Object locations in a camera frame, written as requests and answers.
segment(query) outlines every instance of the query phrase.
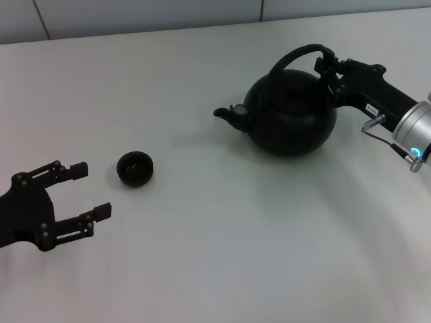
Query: label sticker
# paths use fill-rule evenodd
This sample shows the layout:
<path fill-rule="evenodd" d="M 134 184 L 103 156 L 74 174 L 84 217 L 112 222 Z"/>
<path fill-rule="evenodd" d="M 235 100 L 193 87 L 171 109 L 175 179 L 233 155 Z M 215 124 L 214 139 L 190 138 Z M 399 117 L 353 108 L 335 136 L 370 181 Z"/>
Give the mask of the label sticker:
<path fill-rule="evenodd" d="M 369 103 L 366 105 L 365 110 L 367 110 L 368 112 L 373 113 L 373 115 L 375 115 L 375 116 L 378 115 L 378 110 L 374 106 L 372 106 L 371 104 L 369 104 Z"/>

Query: white tabletop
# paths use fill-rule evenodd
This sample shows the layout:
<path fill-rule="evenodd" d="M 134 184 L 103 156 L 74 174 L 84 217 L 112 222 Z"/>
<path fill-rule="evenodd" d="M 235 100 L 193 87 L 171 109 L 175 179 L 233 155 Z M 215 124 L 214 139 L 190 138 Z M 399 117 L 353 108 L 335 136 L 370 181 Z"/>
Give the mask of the white tabletop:
<path fill-rule="evenodd" d="M 0 249 L 0 320 L 428 323 L 429 167 L 412 174 L 353 108 L 300 159 L 212 112 L 310 43 L 383 64 L 424 100 L 430 30 L 419 9 L 0 46 L 0 191 L 17 172 L 85 161 L 88 178 L 48 190 L 57 219 L 112 203 L 93 238 Z M 137 190 L 115 172 L 134 150 L 155 168 Z"/>

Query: black bowl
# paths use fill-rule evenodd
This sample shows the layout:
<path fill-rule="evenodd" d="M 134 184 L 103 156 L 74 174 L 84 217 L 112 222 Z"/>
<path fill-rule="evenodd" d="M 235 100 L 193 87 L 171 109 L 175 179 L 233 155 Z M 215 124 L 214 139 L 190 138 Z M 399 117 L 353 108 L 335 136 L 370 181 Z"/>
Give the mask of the black bowl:
<path fill-rule="evenodd" d="M 153 176 L 153 161 L 141 151 L 126 153 L 117 163 L 117 174 L 127 186 L 140 187 Z"/>

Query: blue light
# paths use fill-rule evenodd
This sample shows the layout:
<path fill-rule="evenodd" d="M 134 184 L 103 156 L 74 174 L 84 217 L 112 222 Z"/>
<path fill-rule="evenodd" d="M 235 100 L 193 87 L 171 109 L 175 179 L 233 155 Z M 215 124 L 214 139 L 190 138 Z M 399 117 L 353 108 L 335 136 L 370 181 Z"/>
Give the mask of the blue light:
<path fill-rule="evenodd" d="M 420 157 L 420 156 L 422 156 L 422 153 L 420 152 L 420 150 L 419 150 L 418 148 L 413 147 L 413 148 L 411 148 L 411 149 L 410 149 L 410 151 L 411 151 L 411 153 L 412 153 L 412 154 L 414 154 L 416 157 Z"/>

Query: kettle spout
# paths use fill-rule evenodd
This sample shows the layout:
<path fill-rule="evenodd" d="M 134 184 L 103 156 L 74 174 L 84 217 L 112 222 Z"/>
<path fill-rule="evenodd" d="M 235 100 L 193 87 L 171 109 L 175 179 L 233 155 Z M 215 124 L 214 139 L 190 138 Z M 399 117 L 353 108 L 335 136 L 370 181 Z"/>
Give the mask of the kettle spout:
<path fill-rule="evenodd" d="M 248 115 L 248 110 L 242 104 L 237 104 L 235 107 L 230 106 L 230 110 L 226 108 L 218 108 L 214 111 L 214 116 L 226 120 L 232 127 L 249 133 L 251 131 L 251 117 Z"/>

